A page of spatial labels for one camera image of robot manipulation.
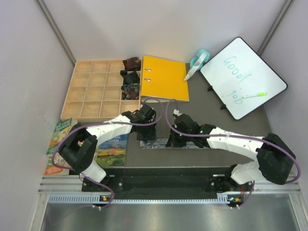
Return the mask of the grey blue patterned tie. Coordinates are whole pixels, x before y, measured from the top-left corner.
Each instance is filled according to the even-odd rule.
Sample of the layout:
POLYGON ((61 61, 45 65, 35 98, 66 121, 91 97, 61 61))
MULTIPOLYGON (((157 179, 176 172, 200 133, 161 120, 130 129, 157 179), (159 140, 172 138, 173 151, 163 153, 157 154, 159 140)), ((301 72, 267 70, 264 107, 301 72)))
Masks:
POLYGON ((189 141, 183 147, 174 146, 171 144, 168 139, 157 139, 151 141, 140 141, 140 148, 141 149, 197 149, 197 150, 205 150, 209 149, 208 147, 200 148, 196 146, 193 142, 189 141))

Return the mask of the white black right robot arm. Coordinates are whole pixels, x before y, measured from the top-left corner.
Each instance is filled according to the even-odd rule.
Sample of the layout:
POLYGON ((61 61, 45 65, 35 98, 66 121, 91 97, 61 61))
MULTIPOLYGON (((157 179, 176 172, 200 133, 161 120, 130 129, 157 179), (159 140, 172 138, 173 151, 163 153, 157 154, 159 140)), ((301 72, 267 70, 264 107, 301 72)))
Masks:
POLYGON ((224 183, 229 190, 257 180, 277 185, 290 183, 288 177, 296 164, 296 156, 278 135, 245 136, 210 124, 199 125, 186 114, 174 114, 174 117, 174 124, 169 127, 180 138, 187 138, 200 148, 225 150, 251 159, 246 164, 234 164, 226 171, 224 183))

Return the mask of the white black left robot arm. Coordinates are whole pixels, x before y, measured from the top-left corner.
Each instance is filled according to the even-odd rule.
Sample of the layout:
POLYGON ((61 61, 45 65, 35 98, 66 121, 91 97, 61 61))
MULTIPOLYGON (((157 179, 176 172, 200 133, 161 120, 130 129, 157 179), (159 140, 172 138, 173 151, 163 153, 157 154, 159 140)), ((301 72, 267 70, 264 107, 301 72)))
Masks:
POLYGON ((106 172, 94 161, 97 147, 120 135, 153 132, 155 119, 156 111, 145 104, 139 110, 123 112, 101 124, 77 124, 60 142, 57 153, 75 173, 90 178, 97 190, 104 191, 109 186, 109 179, 106 172))

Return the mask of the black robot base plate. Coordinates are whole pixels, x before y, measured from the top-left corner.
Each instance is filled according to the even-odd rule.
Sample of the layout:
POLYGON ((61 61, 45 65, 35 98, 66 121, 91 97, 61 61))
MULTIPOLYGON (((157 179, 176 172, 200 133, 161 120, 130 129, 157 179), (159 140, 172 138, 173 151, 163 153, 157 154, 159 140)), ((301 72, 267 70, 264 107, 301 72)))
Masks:
POLYGON ((251 183, 236 183, 227 167, 122 167, 106 168, 99 183, 116 193, 136 189, 198 189, 224 193, 250 190, 251 183))

